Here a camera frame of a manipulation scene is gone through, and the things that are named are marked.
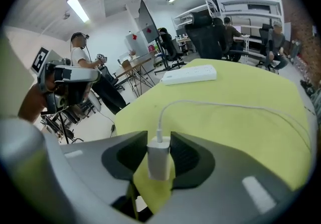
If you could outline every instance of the man in white t-shirt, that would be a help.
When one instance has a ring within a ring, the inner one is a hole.
[[[71,43],[71,63],[76,67],[97,68],[104,64],[103,60],[91,62],[88,55],[83,51],[86,46],[87,38],[84,34],[77,32],[72,35]],[[121,109],[126,107],[126,102],[116,90],[116,88],[103,76],[100,80],[93,84],[92,89],[101,97],[103,103],[110,109],[113,114],[116,114]]]

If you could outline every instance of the vr headset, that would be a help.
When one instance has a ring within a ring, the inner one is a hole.
[[[70,51],[71,51],[72,41],[76,37],[81,37],[82,38],[82,40],[81,40],[82,44],[81,44],[81,47],[80,47],[81,49],[84,49],[86,47],[86,45],[87,45],[87,39],[89,39],[89,36],[84,34],[84,33],[81,33],[81,32],[76,32],[71,36],[71,39],[70,39]]]

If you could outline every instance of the computer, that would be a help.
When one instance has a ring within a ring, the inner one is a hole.
[[[233,25],[233,27],[234,27],[238,32],[241,33],[241,26],[235,26],[235,25]]]
[[[186,34],[185,28],[177,29],[177,30],[176,30],[176,34],[177,34],[178,37],[179,37],[179,36],[182,37],[183,34]]]

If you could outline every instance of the person sitting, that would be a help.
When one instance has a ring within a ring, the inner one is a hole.
[[[91,62],[85,51],[83,51],[87,43],[87,38],[82,33],[74,33],[70,41],[72,44],[72,66],[93,69],[105,63],[104,59]],[[113,114],[118,113],[127,105],[121,94],[104,76],[101,76],[99,81],[92,85],[92,89],[100,96],[103,103]]]
[[[231,19],[229,17],[224,18],[224,25],[226,28],[226,39],[227,39],[228,51],[230,50],[243,51],[243,45],[242,45],[243,43],[234,41],[234,37],[241,37],[242,34],[238,32],[237,29],[231,25]],[[241,58],[241,54],[234,54],[232,56],[232,61],[238,62],[240,58]]]
[[[285,36],[282,33],[282,23],[274,22],[273,29],[269,30],[268,42],[266,44],[266,59],[263,66],[267,69],[268,65],[273,60],[280,63],[274,67],[274,72],[278,74],[278,71],[287,65],[287,60],[284,56],[283,45],[285,42]]]

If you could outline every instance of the table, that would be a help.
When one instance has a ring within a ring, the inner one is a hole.
[[[129,83],[129,85],[131,87],[131,90],[136,94],[137,97],[142,95],[142,89],[141,89],[142,83],[145,84],[146,86],[150,87],[150,88],[152,88],[155,85],[154,81],[150,78],[149,74],[147,73],[147,71],[143,67],[143,64],[147,63],[149,61],[151,61],[151,58],[132,60],[132,61],[130,61],[130,65],[129,66],[124,67],[124,68],[120,67],[114,73],[116,78],[120,78],[120,77],[122,77],[124,75],[126,76],[127,82]],[[146,72],[146,74],[148,75],[148,77],[149,77],[151,82],[149,82],[148,79],[144,78],[143,75],[141,74],[141,69],[142,68]],[[138,87],[137,87],[136,80],[140,82],[140,93],[139,93],[139,90],[138,90]]]
[[[189,37],[184,37],[184,38],[181,38],[181,39],[176,38],[176,41],[178,43],[192,42],[192,40]],[[193,42],[192,42],[192,47],[193,47],[193,53],[195,53],[196,52],[196,48],[195,48]]]
[[[255,39],[255,38],[250,38],[249,35],[243,35],[242,37],[234,37],[233,39],[235,39],[235,40],[244,40],[244,42],[245,42],[245,49],[244,49],[244,51],[247,52],[247,53],[249,53],[249,55],[252,55],[252,56],[254,56],[255,58],[262,58],[262,59],[264,58],[264,59],[265,59],[265,56],[264,56],[264,55],[261,55],[261,54],[259,54],[259,53],[252,53],[252,52],[250,52],[250,50],[249,50],[250,42],[254,42],[254,43],[259,43],[259,44],[261,44],[261,43],[262,43],[261,40]],[[245,55],[245,62],[248,61],[249,55]]]
[[[178,43],[183,43],[183,42],[190,42],[191,41],[191,39],[189,38],[189,37],[184,37],[184,38],[181,38],[181,39],[176,39],[176,41],[178,42]]]
[[[308,130],[301,97],[291,81],[260,68],[228,61],[195,59],[185,67],[205,64],[215,67],[217,80],[171,86],[157,84],[116,115],[117,133],[147,130],[148,140],[152,139],[162,108],[179,99],[271,107],[292,115]],[[306,182],[310,151],[303,139],[309,145],[309,138],[304,132],[301,137],[286,121],[267,111],[177,103],[164,114],[163,135],[169,136],[170,131],[246,152],[291,189]],[[153,213],[169,199],[174,177],[172,167],[169,181],[150,180],[147,156],[135,172],[134,184]]]

